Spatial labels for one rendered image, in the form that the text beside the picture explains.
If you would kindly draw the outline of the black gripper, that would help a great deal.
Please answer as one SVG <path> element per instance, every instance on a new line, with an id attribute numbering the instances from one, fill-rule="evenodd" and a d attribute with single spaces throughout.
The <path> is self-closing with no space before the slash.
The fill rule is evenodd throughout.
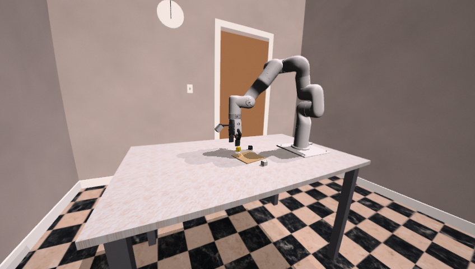
<path id="1" fill-rule="evenodd" d="M 242 128 L 241 128 L 241 119 L 231 119 L 229 118 L 229 142 L 234 141 L 235 136 L 235 146 L 240 146 L 240 140 L 242 135 Z"/>

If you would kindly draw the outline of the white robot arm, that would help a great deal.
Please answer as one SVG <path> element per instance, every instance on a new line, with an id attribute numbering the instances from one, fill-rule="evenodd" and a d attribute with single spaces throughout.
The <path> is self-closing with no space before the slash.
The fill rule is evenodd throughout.
<path id="1" fill-rule="evenodd" d="M 268 66 L 266 67 L 266 65 Z M 319 118 L 323 115 L 324 95 L 320 85 L 310 84 L 308 60 L 299 55 L 281 60 L 272 59 L 265 63 L 263 69 L 244 96 L 229 97 L 229 118 L 240 119 L 241 108 L 252 108 L 255 105 L 255 99 L 270 86 L 278 74 L 296 72 L 297 97 L 300 100 L 310 100 L 311 102 L 305 101 L 297 105 L 295 137 L 291 147 L 298 150 L 309 150 L 309 145 L 313 144 L 309 142 L 310 117 Z"/>

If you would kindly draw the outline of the tan flat mat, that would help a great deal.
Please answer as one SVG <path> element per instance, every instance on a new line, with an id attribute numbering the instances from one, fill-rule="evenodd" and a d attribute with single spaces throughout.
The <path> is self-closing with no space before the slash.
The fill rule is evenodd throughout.
<path id="1" fill-rule="evenodd" d="M 246 163 L 246 164 L 266 159 L 266 157 L 260 156 L 258 154 L 255 154 L 255 153 L 251 152 L 251 151 L 235 154 L 235 155 L 232 155 L 232 156 L 237 158 L 238 160 Z"/>

